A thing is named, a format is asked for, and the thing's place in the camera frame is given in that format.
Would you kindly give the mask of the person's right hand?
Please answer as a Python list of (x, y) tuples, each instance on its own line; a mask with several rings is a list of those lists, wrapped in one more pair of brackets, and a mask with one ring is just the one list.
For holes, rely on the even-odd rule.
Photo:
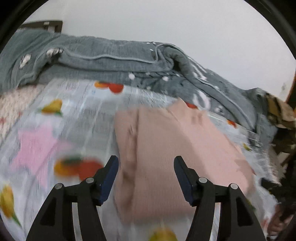
[(274, 215), (271, 221), (269, 222), (269, 225), (267, 228), (267, 233), (269, 236), (278, 236), (278, 234), (281, 231), (283, 231), (292, 220), (293, 215), (289, 216), (284, 221), (281, 221), (280, 217), (282, 216), (282, 213), (283, 213), (282, 206), (278, 204), (275, 207)]

